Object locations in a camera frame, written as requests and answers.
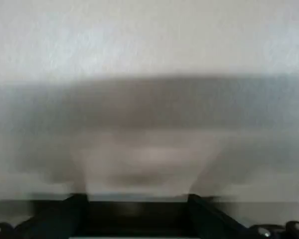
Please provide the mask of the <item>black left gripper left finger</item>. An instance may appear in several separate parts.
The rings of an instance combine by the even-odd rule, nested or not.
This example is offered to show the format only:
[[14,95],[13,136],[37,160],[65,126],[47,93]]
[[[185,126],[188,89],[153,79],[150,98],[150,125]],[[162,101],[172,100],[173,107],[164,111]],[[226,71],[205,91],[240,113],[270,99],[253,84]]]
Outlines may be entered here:
[[0,223],[0,239],[68,239],[72,237],[88,207],[88,197],[75,194],[13,227]]

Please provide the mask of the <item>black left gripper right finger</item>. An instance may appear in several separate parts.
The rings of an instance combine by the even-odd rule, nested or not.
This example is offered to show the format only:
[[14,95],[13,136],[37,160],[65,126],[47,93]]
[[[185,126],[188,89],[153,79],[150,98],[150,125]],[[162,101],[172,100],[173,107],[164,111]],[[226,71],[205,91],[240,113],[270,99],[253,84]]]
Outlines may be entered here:
[[299,239],[299,221],[246,227],[195,194],[188,196],[187,208],[201,239]]

